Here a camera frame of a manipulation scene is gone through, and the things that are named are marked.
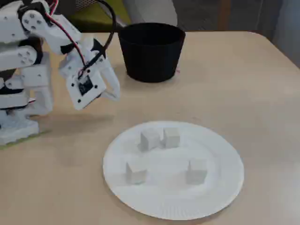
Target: table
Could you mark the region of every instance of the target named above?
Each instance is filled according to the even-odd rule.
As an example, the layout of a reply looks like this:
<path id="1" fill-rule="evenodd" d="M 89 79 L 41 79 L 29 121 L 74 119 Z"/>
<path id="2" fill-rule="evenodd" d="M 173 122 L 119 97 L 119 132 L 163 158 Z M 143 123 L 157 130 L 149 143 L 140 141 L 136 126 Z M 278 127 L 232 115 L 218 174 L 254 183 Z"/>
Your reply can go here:
<path id="1" fill-rule="evenodd" d="M 98 34 L 105 40 L 106 34 Z M 249 32 L 188 33 L 180 73 L 159 83 L 126 76 L 117 36 L 108 55 L 119 102 L 73 109 L 52 55 L 54 111 L 39 117 L 51 132 L 0 151 L 3 225 L 296 225 L 300 223 L 300 71 L 266 38 Z M 240 153 L 244 187 L 224 211 L 189 222 L 139 214 L 102 175 L 102 157 L 122 131 L 151 120 L 208 127 Z"/>

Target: white robot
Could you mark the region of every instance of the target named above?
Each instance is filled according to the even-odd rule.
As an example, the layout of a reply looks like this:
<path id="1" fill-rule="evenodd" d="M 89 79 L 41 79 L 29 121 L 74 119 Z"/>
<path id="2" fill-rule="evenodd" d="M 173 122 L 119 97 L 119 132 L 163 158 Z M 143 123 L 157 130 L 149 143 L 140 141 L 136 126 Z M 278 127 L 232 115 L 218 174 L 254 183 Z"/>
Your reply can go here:
<path id="1" fill-rule="evenodd" d="M 75 109 L 100 96 L 120 98 L 118 78 L 105 54 L 113 32 L 104 46 L 93 37 L 81 42 L 81 33 L 64 16 L 54 15 L 57 4 L 19 0 L 0 8 L 0 146 L 38 134 L 38 123 L 29 117 L 53 109 L 50 57 L 42 51 L 43 40 L 54 53 L 66 55 L 59 71 Z"/>

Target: floor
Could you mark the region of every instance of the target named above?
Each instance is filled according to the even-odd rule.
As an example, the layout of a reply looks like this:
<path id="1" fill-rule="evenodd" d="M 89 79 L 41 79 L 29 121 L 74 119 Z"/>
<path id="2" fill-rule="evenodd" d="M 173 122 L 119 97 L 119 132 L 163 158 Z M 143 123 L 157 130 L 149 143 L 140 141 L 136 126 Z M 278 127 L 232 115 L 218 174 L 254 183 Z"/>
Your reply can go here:
<path id="1" fill-rule="evenodd" d="M 255 30 L 263 0 L 232 0 L 229 30 Z M 217 30 L 220 0 L 173 0 L 185 31 Z"/>

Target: paper plate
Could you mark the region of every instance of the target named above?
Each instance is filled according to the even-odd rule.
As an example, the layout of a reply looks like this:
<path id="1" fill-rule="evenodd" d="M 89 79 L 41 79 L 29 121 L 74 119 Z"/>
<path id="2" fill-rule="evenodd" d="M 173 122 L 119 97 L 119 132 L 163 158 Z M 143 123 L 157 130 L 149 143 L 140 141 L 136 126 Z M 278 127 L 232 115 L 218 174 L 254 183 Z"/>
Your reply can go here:
<path id="1" fill-rule="evenodd" d="M 180 147 L 139 149 L 141 131 L 153 128 L 163 138 L 163 128 L 178 128 Z M 205 159 L 208 173 L 201 185 L 186 184 L 191 159 Z M 129 185 L 126 163 L 142 160 L 147 180 Z M 184 122 L 156 121 L 138 125 L 120 134 L 108 147 L 103 172 L 111 191 L 132 209 L 156 218 L 191 220 L 214 214 L 239 194 L 244 181 L 242 160 L 224 138 L 213 131 Z"/>

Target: black pot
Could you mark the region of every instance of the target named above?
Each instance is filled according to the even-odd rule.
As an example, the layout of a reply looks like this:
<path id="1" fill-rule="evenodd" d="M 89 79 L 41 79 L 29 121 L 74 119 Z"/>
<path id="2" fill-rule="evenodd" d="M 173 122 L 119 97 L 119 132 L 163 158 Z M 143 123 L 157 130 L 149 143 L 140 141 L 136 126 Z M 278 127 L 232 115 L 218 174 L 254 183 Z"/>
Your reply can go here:
<path id="1" fill-rule="evenodd" d="M 164 23 L 137 23 L 119 32 L 127 74 L 158 83 L 171 79 L 177 68 L 185 32 Z"/>

